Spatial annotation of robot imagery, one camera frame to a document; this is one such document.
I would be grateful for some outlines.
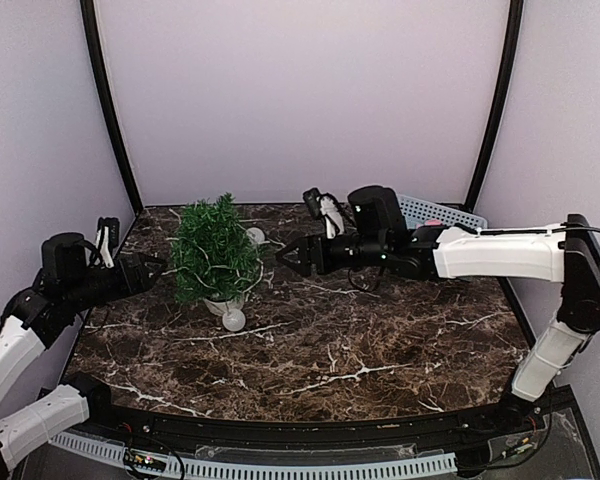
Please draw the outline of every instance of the white wall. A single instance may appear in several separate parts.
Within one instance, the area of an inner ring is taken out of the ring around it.
[[[89,64],[78,1],[0,1],[0,313],[55,233],[93,236],[98,216],[132,219]],[[54,386],[76,334],[33,364],[4,415]]]
[[[525,2],[511,90],[478,205],[491,226],[600,226],[600,0]],[[518,281],[535,331],[559,304],[557,286]],[[562,377],[572,384],[600,455],[600,334]]]
[[[462,202],[507,0],[99,0],[147,204],[369,183]]]

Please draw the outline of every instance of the white ball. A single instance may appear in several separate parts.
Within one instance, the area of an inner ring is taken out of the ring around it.
[[[247,237],[249,237],[249,240],[254,245],[262,245],[266,240],[264,232],[257,227],[247,229]]]
[[[242,310],[231,308],[228,312],[222,315],[222,325],[230,332],[239,332],[247,323],[247,319],[242,313]]]

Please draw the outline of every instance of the white pot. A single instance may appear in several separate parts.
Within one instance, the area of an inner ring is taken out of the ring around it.
[[[238,298],[226,302],[214,302],[213,300],[205,298],[204,303],[211,313],[221,317],[231,309],[241,310],[244,306],[244,295],[240,295]]]

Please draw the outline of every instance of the white basket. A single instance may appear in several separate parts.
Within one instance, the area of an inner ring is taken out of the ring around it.
[[[487,220],[478,215],[461,212],[455,208],[408,197],[407,195],[397,194],[397,197],[400,210],[407,221],[407,228],[410,230],[424,225],[428,220],[439,220],[443,225],[449,227],[461,223],[471,228],[487,228]]]

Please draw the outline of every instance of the green plant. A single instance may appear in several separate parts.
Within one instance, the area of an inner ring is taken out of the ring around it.
[[[171,250],[179,302],[229,301],[260,280],[258,250],[240,225],[230,193],[215,203],[187,206],[181,219]]]

